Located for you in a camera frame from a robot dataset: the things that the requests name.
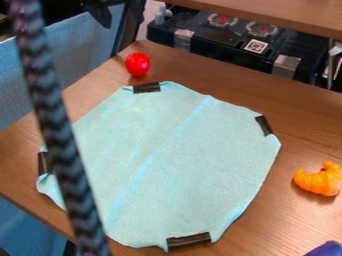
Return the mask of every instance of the red ball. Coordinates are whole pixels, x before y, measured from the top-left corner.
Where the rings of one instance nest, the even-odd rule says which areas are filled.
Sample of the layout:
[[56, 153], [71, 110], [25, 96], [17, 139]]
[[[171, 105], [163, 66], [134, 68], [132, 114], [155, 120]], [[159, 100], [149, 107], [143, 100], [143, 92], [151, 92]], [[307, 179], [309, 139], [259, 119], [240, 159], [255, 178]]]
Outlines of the red ball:
[[141, 52], [135, 52], [126, 58], [126, 68], [132, 76], [143, 76], [150, 69], [150, 59]]

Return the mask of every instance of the cloth fold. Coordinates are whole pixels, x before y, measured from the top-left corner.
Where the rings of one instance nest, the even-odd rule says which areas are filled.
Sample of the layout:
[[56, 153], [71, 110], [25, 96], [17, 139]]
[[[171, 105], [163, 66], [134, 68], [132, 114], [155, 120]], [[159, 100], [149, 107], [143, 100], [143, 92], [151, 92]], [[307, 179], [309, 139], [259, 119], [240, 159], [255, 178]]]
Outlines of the cloth fold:
[[[259, 191], [280, 149], [261, 114], [173, 82], [120, 88], [74, 125], [107, 235], [131, 246], [210, 232], [217, 241]], [[65, 209], [53, 174], [37, 189]]]

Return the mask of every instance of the twisted cable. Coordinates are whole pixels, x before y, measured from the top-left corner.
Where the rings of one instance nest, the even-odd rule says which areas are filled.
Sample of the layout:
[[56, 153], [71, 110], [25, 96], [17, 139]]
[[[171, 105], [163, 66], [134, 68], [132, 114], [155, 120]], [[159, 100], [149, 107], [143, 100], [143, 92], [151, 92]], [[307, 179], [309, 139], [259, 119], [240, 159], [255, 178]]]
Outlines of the twisted cable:
[[29, 94], [82, 255], [110, 254], [62, 102], [38, 0], [11, 0], [10, 17]]

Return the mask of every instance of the wooden table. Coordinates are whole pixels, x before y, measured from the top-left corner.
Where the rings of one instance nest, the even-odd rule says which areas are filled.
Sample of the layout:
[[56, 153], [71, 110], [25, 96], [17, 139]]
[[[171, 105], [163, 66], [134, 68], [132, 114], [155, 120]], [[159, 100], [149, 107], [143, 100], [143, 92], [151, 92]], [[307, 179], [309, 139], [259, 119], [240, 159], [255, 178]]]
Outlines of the wooden table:
[[[133, 51], [151, 57], [152, 69], [142, 79], [124, 69]], [[64, 98], [76, 121], [119, 86], [163, 80], [263, 113], [283, 144], [261, 191], [222, 239], [170, 255], [302, 255], [327, 240], [342, 241], [342, 196], [312, 195], [291, 182], [297, 167], [342, 164], [341, 94], [142, 41], [66, 89]], [[1, 132], [0, 195], [72, 239], [65, 213], [35, 189], [41, 144], [32, 113]], [[166, 255], [159, 248], [110, 245], [115, 255]]]
[[341, 0], [160, 0], [342, 40]]

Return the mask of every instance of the wooden shelf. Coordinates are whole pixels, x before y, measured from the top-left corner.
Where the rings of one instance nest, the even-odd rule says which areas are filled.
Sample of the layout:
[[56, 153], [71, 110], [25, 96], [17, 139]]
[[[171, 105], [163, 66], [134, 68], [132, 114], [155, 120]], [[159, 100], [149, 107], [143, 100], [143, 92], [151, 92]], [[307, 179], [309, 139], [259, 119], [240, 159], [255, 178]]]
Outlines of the wooden shelf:
[[163, 0], [163, 2], [342, 40], [341, 0]]

